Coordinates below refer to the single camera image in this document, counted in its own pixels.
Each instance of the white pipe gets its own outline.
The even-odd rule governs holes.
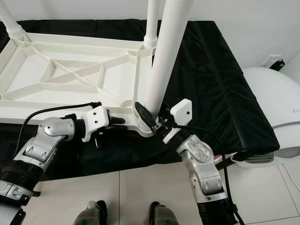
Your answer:
[[[14,20],[13,16],[4,4],[3,0],[0,0],[0,19],[4,23],[7,33],[11,38],[20,38],[24,35],[25,31]]]
[[[187,26],[193,0],[166,0],[145,107],[157,117]]]
[[[147,28],[144,37],[145,48],[155,48],[158,42],[158,7],[159,0],[148,0]]]

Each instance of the floor tile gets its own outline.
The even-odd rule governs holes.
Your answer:
[[[298,216],[276,165],[256,168],[232,165],[228,174],[233,202],[245,223]]]
[[[299,170],[300,170],[300,157],[296,157],[293,159],[286,160],[283,165],[278,166],[282,176],[284,177],[285,183],[290,190],[290,194],[293,198],[293,201],[297,207],[298,213],[300,212],[300,190],[298,190],[295,186],[295,184],[300,187],[300,176],[299,176]]]
[[[119,221],[119,172],[41,182],[42,194],[24,207],[24,225],[71,225],[88,201],[105,200],[109,225]]]
[[[253,225],[299,225],[299,224],[300,224],[300,217],[293,217],[288,219],[280,219],[280,220],[256,223]]]
[[[147,225],[153,201],[171,208],[180,224],[201,224],[183,163],[120,172],[120,224]]]

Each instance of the white appliance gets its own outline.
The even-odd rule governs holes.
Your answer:
[[[243,167],[274,165],[300,155],[300,86],[272,69],[251,67],[243,73],[274,129],[280,149],[274,152],[274,159],[273,154],[267,154],[237,163]]]

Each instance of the black cloth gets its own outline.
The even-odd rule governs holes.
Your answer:
[[[76,35],[143,41],[145,20],[41,20],[20,21],[27,32]],[[0,24],[0,50],[9,40]],[[243,77],[236,59],[221,32],[212,21],[189,21],[163,101],[172,105],[177,99],[193,102],[190,125],[214,132],[226,153],[239,152],[241,160],[279,148],[273,129],[261,111]],[[15,148],[20,126],[0,124],[0,165],[9,161]],[[35,127],[27,129],[27,137]],[[215,154],[221,153],[209,134],[180,131],[186,137],[196,133]],[[134,131],[111,131],[102,136],[102,149],[93,142],[66,142],[47,170],[49,179],[106,173],[155,163],[178,162],[177,139],[164,145],[162,137],[143,138]]]

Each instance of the black cable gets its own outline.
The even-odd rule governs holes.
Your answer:
[[[24,130],[25,130],[25,126],[27,125],[27,123],[29,122],[29,120],[38,115],[38,114],[41,114],[41,113],[46,113],[46,112],[50,112],[50,111],[56,111],[56,110],[61,110],[61,109],[73,109],[73,108],[80,108],[80,107],[86,107],[86,106],[95,106],[95,104],[97,103],[94,103],[94,102],[90,102],[90,103],[85,103],[85,104],[80,104],[80,105],[66,105],[66,106],[59,106],[59,107],[54,107],[54,108],[49,108],[49,109],[43,109],[43,110],[40,110],[40,111],[37,111],[37,112],[34,112],[33,114],[31,114],[29,117],[26,118],[26,120],[24,121],[22,127],[21,127],[21,131],[20,131],[20,134],[19,134],[19,138],[18,138],[18,143],[17,143],[17,147],[15,149],[15,152],[14,152],[14,155],[13,155],[13,158],[18,154],[19,152],[19,148],[20,148],[20,143],[21,143],[21,139],[22,139],[22,135],[24,133]]]
[[[218,145],[219,145],[219,147],[220,147],[220,149],[222,151],[222,162],[223,162],[223,167],[224,167],[224,177],[225,177],[225,185],[226,185],[228,200],[229,200],[229,203],[231,204],[232,208],[236,208],[236,206],[233,204],[233,199],[231,197],[231,192],[230,192],[230,187],[229,187],[229,179],[228,179],[228,171],[227,171],[227,164],[226,164],[226,157],[225,157],[225,151],[224,151],[224,148],[223,148],[223,145],[222,145],[220,139],[213,132],[211,132],[208,129],[202,128],[202,127],[181,126],[181,125],[175,124],[174,128],[181,128],[181,129],[190,129],[190,130],[202,131],[202,132],[210,134],[211,136],[213,136],[216,139],[216,141],[217,141],[217,143],[218,143]],[[242,218],[240,217],[240,215],[238,214],[238,212],[235,211],[234,213],[235,213],[236,217],[238,218],[238,220],[240,222],[240,225],[245,225],[244,221],[242,220]]]

